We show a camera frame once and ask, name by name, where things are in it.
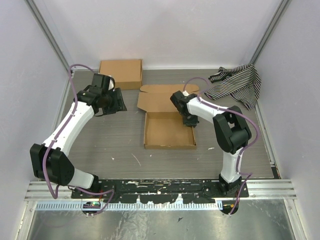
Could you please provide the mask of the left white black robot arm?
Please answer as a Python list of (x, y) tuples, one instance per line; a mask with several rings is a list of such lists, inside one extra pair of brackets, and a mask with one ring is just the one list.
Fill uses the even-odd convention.
[(73, 187), (88, 198), (103, 195), (98, 176), (74, 167), (68, 158), (71, 147), (87, 122), (102, 115), (126, 111), (122, 92), (109, 75), (95, 73), (85, 89), (75, 92), (70, 110), (57, 129), (42, 144), (33, 144), (30, 158), (36, 178), (46, 182), (52, 197), (57, 199), (56, 187)]

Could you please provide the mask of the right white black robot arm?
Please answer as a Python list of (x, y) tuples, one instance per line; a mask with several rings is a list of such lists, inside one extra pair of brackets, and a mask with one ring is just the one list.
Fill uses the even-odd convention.
[(252, 137), (246, 117), (237, 106), (219, 106), (187, 91), (173, 93), (170, 100), (182, 116), (184, 126), (196, 127), (198, 118), (213, 124), (216, 141), (223, 151), (218, 188), (223, 196), (232, 197), (241, 185), (243, 152)]

